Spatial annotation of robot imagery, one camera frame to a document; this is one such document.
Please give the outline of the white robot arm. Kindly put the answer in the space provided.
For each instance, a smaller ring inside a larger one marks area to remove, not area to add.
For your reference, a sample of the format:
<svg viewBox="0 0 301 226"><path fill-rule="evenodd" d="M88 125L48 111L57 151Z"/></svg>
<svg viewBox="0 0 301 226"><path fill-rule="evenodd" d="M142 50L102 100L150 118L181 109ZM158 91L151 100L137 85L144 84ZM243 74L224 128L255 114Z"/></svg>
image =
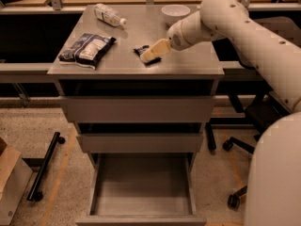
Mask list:
<svg viewBox="0 0 301 226"><path fill-rule="evenodd" d="M148 48L148 63L170 50L225 37L256 69L291 114L270 125L253 153L244 226L301 226L301 50L249 18L237 0L202 0Z"/></svg>

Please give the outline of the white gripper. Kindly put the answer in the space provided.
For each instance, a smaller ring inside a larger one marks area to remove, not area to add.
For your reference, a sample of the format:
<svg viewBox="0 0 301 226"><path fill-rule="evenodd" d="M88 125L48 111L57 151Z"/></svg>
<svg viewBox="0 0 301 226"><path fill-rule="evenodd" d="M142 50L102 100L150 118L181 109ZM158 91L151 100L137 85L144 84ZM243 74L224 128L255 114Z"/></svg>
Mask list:
<svg viewBox="0 0 301 226"><path fill-rule="evenodd" d="M166 39L160 39L142 53L140 59L144 63L164 56L171 51L190 48L200 42L210 41L214 32L201 21L200 12L197 11L173 24L166 33Z"/></svg>

